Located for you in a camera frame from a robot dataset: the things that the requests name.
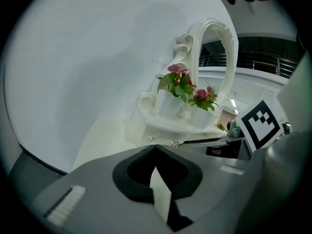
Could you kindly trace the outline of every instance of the flower pot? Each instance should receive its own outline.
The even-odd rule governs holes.
[[[191,123],[197,128],[205,129],[209,126],[213,118],[214,115],[209,111],[206,111],[196,106],[192,108],[190,120]]]
[[[155,113],[172,118],[179,112],[183,103],[181,97],[174,97],[170,92],[160,89],[155,100]]]

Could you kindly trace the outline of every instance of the white flower pot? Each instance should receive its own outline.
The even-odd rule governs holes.
[[[155,100],[155,113],[172,118],[179,112],[183,103],[181,97],[174,97],[172,93],[160,89]]]
[[[193,106],[190,120],[195,127],[205,129],[213,118],[214,115],[209,111]]]

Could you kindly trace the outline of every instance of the white backdrop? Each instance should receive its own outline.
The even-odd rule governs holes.
[[[139,93],[172,59],[175,38],[204,18],[235,34],[221,0],[35,0],[4,56],[19,142],[71,171],[98,115],[130,118]]]

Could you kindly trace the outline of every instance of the white ornate mirror frame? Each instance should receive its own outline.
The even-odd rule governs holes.
[[[150,92],[143,92],[139,96],[139,101],[133,115],[130,128],[127,131],[132,133],[131,142],[136,146],[148,144],[182,143],[191,135],[207,134],[225,135],[222,130],[215,127],[223,105],[227,99],[233,83],[236,63],[234,58],[234,41],[230,29],[223,23],[215,19],[204,19],[195,23],[189,33],[177,39],[174,47],[175,56],[173,60],[160,73],[168,73],[167,68],[173,64],[178,64],[182,68],[189,69],[190,78],[194,85],[198,85],[198,60],[201,49],[201,42],[206,30],[213,30],[221,40],[226,53],[226,74],[218,92],[217,103],[220,109],[214,111],[214,119],[206,129],[199,129],[189,122],[191,107],[189,104],[183,108],[173,119],[164,118],[155,114],[154,104],[157,96],[159,80],[155,79]]]

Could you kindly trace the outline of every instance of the railing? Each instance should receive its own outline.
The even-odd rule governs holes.
[[[239,52],[237,67],[256,69],[285,78],[289,78],[295,71],[298,63],[292,60],[279,58],[274,55],[258,52]],[[226,67],[226,55],[209,55],[199,58],[199,67]]]

